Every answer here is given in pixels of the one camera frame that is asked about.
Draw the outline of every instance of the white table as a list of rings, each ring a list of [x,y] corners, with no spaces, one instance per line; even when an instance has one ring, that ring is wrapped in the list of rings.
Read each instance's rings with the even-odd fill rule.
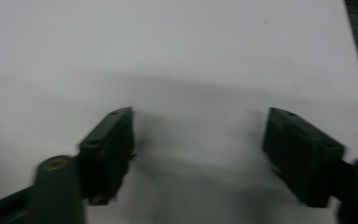
[[[335,223],[298,206],[261,142],[275,106],[358,157],[343,2],[0,1],[0,198],[127,105],[139,157],[89,223]]]

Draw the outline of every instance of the white surface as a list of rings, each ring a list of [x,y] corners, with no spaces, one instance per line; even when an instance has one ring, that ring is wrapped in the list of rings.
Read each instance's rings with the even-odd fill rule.
[[[140,156],[89,223],[335,223],[260,149],[270,106],[358,157],[358,61],[341,0],[0,1],[0,198],[109,111]]]

